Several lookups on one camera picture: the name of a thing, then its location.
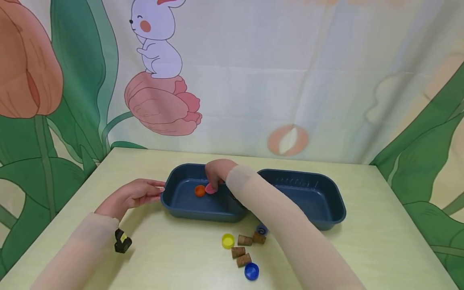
rabbit cheek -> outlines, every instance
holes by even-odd
[[[151,25],[148,21],[143,20],[140,22],[140,29],[142,29],[143,32],[150,32]]]

tray rim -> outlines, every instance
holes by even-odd
[[[184,164],[180,164],[178,166],[176,166],[173,170],[171,170],[171,173],[169,173],[169,176],[168,176],[168,179],[166,179],[166,182],[165,184],[168,184],[169,180],[171,179],[171,176],[173,174],[173,172],[182,167],[182,166],[186,166],[186,165],[201,165],[201,166],[205,166],[206,164],[201,164],[201,163],[184,163]],[[181,209],[181,208],[178,208],[178,207],[173,207],[173,206],[169,206],[165,203],[164,201],[164,197],[163,197],[163,194],[161,194],[161,204],[163,205],[163,207],[165,207],[167,210],[171,211],[180,211],[180,212],[185,212],[185,213],[201,213],[201,214],[209,214],[209,215],[222,215],[222,216],[241,216],[243,214],[246,214],[248,212],[248,209],[242,207],[242,213],[239,213],[239,214],[233,214],[233,213],[220,213],[220,212],[204,212],[204,211],[197,211],[197,210],[189,210],[189,209]]]
[[[340,201],[342,203],[343,215],[342,215],[342,217],[340,219],[335,220],[335,221],[326,221],[326,220],[320,220],[320,219],[310,219],[310,221],[315,222],[315,223],[327,223],[327,224],[337,225],[337,224],[339,224],[339,223],[341,223],[342,221],[345,220],[345,218],[347,216],[347,209],[346,209],[346,206],[345,206],[345,202],[343,201],[343,197],[342,197],[342,194],[340,193],[338,185],[330,177],[328,177],[328,176],[326,176],[324,174],[315,173],[315,172],[304,172],[304,171],[274,169],[274,168],[261,169],[261,170],[258,171],[258,174],[263,172],[263,171],[279,171],[279,172],[287,172],[287,173],[303,173],[303,174],[310,174],[310,175],[319,175],[319,176],[322,176],[324,178],[327,178],[329,181],[331,181],[335,185],[335,189],[337,191],[337,196],[340,198]]]

rabbit ear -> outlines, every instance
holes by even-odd
[[[171,8],[177,8],[184,4],[185,0],[158,0],[158,5],[168,6]]]

yellow bottle cap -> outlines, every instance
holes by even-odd
[[[233,235],[227,233],[224,236],[222,236],[222,247],[224,249],[231,249],[235,245],[235,240],[233,238]]]

printed backdrop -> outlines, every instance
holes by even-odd
[[[0,277],[130,147],[376,165],[464,289],[464,2],[0,0],[0,27]]]

